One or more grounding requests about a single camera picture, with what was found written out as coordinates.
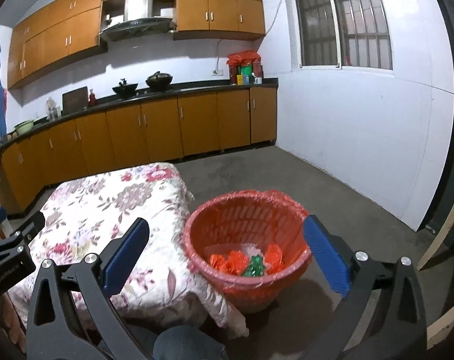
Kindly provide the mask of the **clear plastic bag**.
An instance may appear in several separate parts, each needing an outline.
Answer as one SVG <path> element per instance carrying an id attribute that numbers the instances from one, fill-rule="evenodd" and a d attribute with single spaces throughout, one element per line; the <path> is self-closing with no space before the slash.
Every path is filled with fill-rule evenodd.
<path id="1" fill-rule="evenodd" d="M 249 260 L 252 256 L 262 255 L 262 250 L 259 247 L 252 243 L 223 243 L 223 244 L 213 244 L 204 248 L 203 253 L 206 261 L 209 263 L 210 256 L 212 254 L 222 254 L 227 256 L 231 250 L 240 250 L 243 252 Z"/>

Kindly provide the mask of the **barred window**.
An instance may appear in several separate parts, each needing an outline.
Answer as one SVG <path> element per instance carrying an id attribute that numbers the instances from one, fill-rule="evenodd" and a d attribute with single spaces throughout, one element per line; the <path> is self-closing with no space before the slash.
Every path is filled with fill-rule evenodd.
<path id="1" fill-rule="evenodd" d="M 382 0 L 293 0 L 299 67 L 393 68 Z"/>

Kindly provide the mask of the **red trash basket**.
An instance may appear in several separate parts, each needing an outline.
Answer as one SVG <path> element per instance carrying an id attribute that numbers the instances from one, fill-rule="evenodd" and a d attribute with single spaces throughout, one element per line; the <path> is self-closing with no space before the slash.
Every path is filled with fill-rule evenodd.
<path id="1" fill-rule="evenodd" d="M 267 308 L 311 263 L 302 233 L 307 216 L 280 191 L 227 193 L 191 214 L 182 243 L 194 272 L 251 314 Z"/>

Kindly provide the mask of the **black pan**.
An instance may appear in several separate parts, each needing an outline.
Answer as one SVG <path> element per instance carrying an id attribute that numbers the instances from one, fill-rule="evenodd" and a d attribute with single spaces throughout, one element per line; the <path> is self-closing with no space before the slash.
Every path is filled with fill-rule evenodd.
<path id="1" fill-rule="evenodd" d="M 136 96 L 137 83 L 129 84 L 126 79 L 121 79 L 117 86 L 113 87 L 112 90 L 121 99 L 129 99 Z"/>

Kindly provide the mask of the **range hood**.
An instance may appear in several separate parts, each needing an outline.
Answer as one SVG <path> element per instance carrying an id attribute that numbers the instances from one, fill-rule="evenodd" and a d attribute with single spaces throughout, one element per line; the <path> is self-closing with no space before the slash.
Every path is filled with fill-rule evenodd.
<path id="1" fill-rule="evenodd" d="M 176 0 L 104 0 L 99 40 L 107 43 L 176 31 Z"/>

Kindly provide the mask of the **red bottle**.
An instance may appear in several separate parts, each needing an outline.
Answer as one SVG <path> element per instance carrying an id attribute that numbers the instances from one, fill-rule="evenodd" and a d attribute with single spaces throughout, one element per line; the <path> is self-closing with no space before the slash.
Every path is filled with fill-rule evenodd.
<path id="1" fill-rule="evenodd" d="M 96 103 L 97 103 L 96 96 L 95 93 L 93 92 L 93 89 L 91 88 L 89 90 L 89 106 L 93 107 L 96 105 Z"/>

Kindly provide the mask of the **floral tablecloth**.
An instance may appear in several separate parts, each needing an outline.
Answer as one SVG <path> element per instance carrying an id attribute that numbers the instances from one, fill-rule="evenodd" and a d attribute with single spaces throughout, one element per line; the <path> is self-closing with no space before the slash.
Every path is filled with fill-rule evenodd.
<path id="1" fill-rule="evenodd" d="M 119 315 L 161 328 L 206 319 L 232 337 L 245 317 L 190 266 L 182 233 L 191 193 L 172 164 L 151 163 L 67 181 L 50 195 L 32 261 L 70 265 L 95 254 L 100 286 Z"/>

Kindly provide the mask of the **green bowl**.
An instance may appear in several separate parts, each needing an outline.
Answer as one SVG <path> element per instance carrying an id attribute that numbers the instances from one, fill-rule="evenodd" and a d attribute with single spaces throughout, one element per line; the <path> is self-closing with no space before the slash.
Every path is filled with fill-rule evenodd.
<path id="1" fill-rule="evenodd" d="M 25 120 L 14 126 L 15 132 L 21 136 L 25 133 L 30 132 L 34 128 L 34 121 L 32 119 Z"/>

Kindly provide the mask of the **lower orange kitchen cabinets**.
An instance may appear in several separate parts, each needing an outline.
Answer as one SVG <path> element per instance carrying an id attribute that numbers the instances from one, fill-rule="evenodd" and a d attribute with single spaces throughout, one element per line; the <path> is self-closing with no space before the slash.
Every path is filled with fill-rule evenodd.
<path id="1" fill-rule="evenodd" d="M 111 102 L 0 148 L 0 203 L 23 216 L 50 185 L 276 141 L 278 84 L 196 88 Z"/>

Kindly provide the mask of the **green plastic bag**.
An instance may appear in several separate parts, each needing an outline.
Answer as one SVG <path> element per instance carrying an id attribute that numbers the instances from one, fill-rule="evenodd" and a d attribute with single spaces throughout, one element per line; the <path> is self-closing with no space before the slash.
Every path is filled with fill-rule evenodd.
<path id="1" fill-rule="evenodd" d="M 263 256 L 258 254 L 252 256 L 245 270 L 242 272 L 242 277 L 260 277 L 265 274 L 266 267 L 263 263 Z"/>

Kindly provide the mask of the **upper orange kitchen cabinets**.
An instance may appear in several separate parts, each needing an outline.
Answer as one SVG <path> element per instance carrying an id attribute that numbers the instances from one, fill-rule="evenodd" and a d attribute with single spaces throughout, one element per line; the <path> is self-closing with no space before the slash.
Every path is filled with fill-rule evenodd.
<path id="1" fill-rule="evenodd" d="M 266 33 L 263 0 L 54 0 L 14 27 L 7 87 L 101 54 L 110 42 L 151 33 L 259 39 Z"/>

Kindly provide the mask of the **black wok with lid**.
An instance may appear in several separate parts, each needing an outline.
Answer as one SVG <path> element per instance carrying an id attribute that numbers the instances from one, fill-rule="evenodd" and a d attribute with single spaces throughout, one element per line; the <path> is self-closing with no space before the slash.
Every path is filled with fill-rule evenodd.
<path id="1" fill-rule="evenodd" d="M 172 80 L 172 75 L 158 71 L 146 79 L 146 84 L 152 92 L 163 92 L 169 89 Z"/>

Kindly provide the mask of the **red plastic bag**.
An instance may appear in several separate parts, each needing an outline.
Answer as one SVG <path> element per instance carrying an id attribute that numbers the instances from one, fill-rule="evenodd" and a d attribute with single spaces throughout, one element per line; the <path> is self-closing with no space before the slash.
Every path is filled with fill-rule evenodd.
<path id="1" fill-rule="evenodd" d="M 263 264 L 267 275 L 276 274 L 284 269 L 283 252 L 278 244 L 270 243 L 268 245 L 263 255 Z"/>
<path id="2" fill-rule="evenodd" d="M 249 265 L 249 258 L 240 250 L 231 250 L 227 256 L 214 253 L 210 256 L 211 267 L 228 275 L 241 275 Z"/>

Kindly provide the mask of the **glass jar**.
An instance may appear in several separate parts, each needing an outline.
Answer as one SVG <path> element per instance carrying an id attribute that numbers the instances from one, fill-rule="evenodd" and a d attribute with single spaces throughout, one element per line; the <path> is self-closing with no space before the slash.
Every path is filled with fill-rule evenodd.
<path id="1" fill-rule="evenodd" d="M 51 97 L 45 102 L 45 110 L 49 121 L 59 119 L 62 116 L 61 107 Z"/>

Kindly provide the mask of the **orange kitchen cabinets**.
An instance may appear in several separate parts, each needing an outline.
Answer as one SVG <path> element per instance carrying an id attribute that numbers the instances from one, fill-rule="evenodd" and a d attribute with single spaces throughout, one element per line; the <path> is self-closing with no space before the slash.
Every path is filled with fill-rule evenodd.
<path id="1" fill-rule="evenodd" d="M 276 141 L 278 84 L 196 88 L 111 102 L 0 148 L 0 203 L 23 216 L 50 185 Z"/>
<path id="2" fill-rule="evenodd" d="M 101 54 L 110 42 L 151 33 L 259 39 L 266 33 L 263 0 L 54 0 L 14 27 L 7 87 Z"/>

